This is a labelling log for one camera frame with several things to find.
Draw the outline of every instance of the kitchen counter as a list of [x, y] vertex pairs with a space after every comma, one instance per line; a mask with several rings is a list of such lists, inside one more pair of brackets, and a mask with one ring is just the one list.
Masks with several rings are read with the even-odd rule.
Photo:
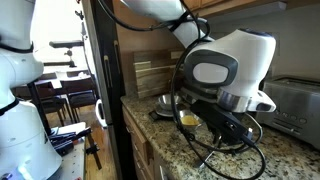
[[[194, 167], [198, 158], [173, 121], [152, 121], [148, 113], [154, 110], [156, 97], [122, 97], [121, 100], [175, 179], [221, 179], [206, 167]], [[266, 126], [263, 126], [263, 132], [258, 146], [266, 157], [267, 167], [261, 179], [320, 179], [318, 150]], [[206, 125], [197, 129], [196, 138], [206, 143], [212, 141]], [[202, 155], [208, 154], [199, 146], [196, 147]], [[236, 178], [251, 177], [261, 165], [254, 150], [235, 156], [215, 153], [208, 162], [217, 170]]]

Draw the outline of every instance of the metal bowl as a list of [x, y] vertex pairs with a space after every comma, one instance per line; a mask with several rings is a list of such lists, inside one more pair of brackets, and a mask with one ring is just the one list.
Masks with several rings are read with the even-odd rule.
[[[179, 104], [181, 102], [181, 98], [179, 96], [174, 96], [175, 104]], [[158, 98], [158, 103], [164, 110], [171, 111], [171, 96], [170, 94], [162, 95]]]
[[[179, 111], [179, 115], [180, 115], [180, 119], [181, 119], [181, 123], [182, 123], [183, 127], [190, 132], [195, 131], [199, 126], [202, 125], [202, 120], [197, 115], [195, 115], [193, 112], [191, 112], [190, 110]], [[198, 124], [197, 125], [183, 124], [182, 118], [185, 116], [192, 116], [198, 122]]]

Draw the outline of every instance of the silver toaster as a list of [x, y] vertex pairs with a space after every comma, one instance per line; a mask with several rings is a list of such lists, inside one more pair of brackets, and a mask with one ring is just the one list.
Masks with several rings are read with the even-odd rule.
[[320, 149], [320, 80], [282, 76], [267, 80], [263, 91], [277, 105], [256, 119]]

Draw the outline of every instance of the cabinet door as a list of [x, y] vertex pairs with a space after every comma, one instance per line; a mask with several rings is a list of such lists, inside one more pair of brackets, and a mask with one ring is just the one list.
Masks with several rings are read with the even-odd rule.
[[220, 3], [222, 1], [228, 1], [228, 0], [201, 0], [201, 7], [214, 5], [214, 4]]
[[200, 1], [201, 0], [184, 0], [184, 2], [186, 3], [186, 5], [190, 10], [195, 10], [200, 8]]

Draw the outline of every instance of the cutting board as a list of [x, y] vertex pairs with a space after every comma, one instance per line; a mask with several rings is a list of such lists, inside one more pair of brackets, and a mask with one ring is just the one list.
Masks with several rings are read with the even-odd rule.
[[182, 50], [159, 50], [133, 53], [139, 98], [169, 92], [175, 64], [182, 52]]

